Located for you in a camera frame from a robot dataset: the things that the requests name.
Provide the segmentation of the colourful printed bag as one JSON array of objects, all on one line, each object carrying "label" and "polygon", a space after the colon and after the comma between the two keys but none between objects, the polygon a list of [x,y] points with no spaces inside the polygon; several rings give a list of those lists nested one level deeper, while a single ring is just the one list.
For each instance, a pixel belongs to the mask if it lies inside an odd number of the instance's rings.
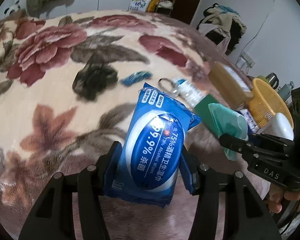
[{"label": "colourful printed bag", "polygon": [[146,12],[152,0],[131,0],[128,10]]}]

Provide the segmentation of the white tissue packet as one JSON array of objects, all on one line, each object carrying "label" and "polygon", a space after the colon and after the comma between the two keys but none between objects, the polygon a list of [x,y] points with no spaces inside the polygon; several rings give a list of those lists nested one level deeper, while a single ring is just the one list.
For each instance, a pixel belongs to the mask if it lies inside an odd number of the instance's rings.
[{"label": "white tissue packet", "polygon": [[200,91],[194,84],[186,79],[175,78],[173,83],[176,86],[179,95],[194,108],[207,96],[206,92]]}]

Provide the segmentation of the blue small sachet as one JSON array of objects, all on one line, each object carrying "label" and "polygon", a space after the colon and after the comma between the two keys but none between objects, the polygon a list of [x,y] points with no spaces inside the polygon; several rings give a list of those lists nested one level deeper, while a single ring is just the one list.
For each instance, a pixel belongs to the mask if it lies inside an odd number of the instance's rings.
[{"label": "blue small sachet", "polygon": [[152,77],[152,73],[148,71],[140,71],[133,73],[129,75],[128,77],[125,77],[124,79],[121,79],[120,82],[126,87],[130,87],[138,82],[141,82],[143,80],[148,80]]}]

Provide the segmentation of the panda plush toy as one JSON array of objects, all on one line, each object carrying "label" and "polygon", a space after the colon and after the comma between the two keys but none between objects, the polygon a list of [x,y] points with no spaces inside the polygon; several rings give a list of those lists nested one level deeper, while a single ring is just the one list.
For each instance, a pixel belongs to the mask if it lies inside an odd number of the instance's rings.
[{"label": "panda plush toy", "polygon": [[14,5],[8,7],[7,9],[5,9],[4,11],[4,18],[7,18],[8,16],[10,16],[11,14],[13,14],[14,12],[17,12],[21,9],[20,4],[19,4],[19,0],[17,0]]}]

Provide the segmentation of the brown cardboard box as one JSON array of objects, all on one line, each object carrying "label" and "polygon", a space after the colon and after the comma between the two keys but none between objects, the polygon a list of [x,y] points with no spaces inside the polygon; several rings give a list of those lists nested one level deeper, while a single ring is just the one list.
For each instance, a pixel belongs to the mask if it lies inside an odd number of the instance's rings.
[{"label": "brown cardboard box", "polygon": [[254,98],[250,87],[227,65],[214,62],[208,77],[233,110],[240,109]]}]

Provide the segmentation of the pile of clothes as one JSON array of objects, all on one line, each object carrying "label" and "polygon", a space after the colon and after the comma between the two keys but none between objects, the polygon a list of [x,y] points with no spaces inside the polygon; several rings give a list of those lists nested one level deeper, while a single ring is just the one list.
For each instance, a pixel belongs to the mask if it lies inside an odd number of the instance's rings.
[{"label": "pile of clothes", "polygon": [[239,13],[230,7],[214,3],[203,11],[203,16],[196,29],[229,55],[247,31]]}]

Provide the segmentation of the green scouring pad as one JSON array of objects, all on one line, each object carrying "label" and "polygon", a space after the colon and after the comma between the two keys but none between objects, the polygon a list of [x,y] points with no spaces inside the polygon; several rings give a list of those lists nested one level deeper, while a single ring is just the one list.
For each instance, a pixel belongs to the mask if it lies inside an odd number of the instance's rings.
[{"label": "green scouring pad", "polygon": [[208,105],[210,103],[218,103],[218,101],[210,94],[207,94],[202,100],[195,105],[193,111],[197,114],[200,118],[202,123],[207,127],[207,129],[215,136],[218,137],[217,129],[213,122],[213,118],[209,111]]}]

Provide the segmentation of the grey thermos flask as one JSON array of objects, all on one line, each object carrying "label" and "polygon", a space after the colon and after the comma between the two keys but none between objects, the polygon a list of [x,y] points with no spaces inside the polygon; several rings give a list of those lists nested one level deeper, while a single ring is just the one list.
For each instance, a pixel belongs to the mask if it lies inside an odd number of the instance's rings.
[{"label": "grey thermos flask", "polygon": [[290,106],[292,104],[291,93],[293,89],[294,89],[294,82],[290,81],[290,83],[286,83],[278,90],[279,96],[286,103],[287,106]]}]

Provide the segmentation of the blue alcohol wipes pack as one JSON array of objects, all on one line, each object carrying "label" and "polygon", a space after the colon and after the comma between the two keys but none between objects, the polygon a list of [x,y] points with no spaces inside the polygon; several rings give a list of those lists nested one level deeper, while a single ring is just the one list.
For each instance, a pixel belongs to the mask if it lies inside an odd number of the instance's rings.
[{"label": "blue alcohol wipes pack", "polygon": [[169,205],[186,133],[200,122],[181,102],[145,83],[117,168],[106,176],[105,195],[162,208]]}]

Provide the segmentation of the yellow plastic basket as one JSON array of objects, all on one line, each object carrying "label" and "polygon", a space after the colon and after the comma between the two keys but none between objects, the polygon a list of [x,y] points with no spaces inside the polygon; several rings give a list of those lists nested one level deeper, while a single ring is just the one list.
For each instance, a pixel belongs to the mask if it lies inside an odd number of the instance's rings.
[{"label": "yellow plastic basket", "polygon": [[254,98],[248,103],[248,109],[259,128],[263,128],[277,113],[282,113],[292,128],[292,115],[279,94],[265,81],[254,78],[252,93]]}]

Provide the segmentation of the black sheer scrunchie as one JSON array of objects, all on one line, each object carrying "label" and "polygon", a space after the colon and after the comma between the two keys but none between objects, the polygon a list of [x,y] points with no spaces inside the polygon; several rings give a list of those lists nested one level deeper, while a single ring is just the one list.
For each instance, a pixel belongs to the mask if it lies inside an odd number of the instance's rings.
[{"label": "black sheer scrunchie", "polygon": [[85,67],[77,73],[72,83],[72,90],[77,96],[94,101],[98,94],[117,81],[117,71],[98,55],[93,54]]}]

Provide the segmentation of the blue white tissue pack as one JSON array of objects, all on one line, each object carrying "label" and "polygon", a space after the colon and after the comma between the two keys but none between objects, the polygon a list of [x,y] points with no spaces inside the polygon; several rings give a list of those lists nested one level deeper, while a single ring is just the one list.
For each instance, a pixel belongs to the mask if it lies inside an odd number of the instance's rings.
[{"label": "blue white tissue pack", "polygon": [[250,111],[246,108],[240,109],[238,111],[241,115],[244,116],[244,118],[247,121],[248,124],[248,133],[257,133],[259,131],[259,126],[256,123],[254,117],[252,116],[252,114],[250,113]]}]

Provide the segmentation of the floral plush blanket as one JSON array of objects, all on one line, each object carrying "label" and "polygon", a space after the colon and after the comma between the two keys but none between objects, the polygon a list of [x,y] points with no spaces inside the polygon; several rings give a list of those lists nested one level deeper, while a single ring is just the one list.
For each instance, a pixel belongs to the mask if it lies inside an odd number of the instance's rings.
[{"label": "floral plush blanket", "polygon": [[0,222],[14,239],[54,173],[77,173],[126,137],[143,84],[77,96],[72,83],[93,54],[119,79],[143,70],[153,86],[181,77],[224,102],[207,75],[229,59],[169,17],[109,10],[0,23]]}]

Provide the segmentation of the electric kettle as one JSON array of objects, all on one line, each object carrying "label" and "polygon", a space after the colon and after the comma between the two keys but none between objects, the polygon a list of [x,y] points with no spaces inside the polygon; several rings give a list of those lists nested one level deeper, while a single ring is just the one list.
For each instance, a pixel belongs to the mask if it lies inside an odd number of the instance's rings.
[{"label": "electric kettle", "polygon": [[278,88],[278,86],[279,86],[279,79],[278,79],[277,75],[274,72],[268,74],[266,76],[266,80],[267,80],[267,82],[269,83],[269,85],[273,89],[277,89]]}]

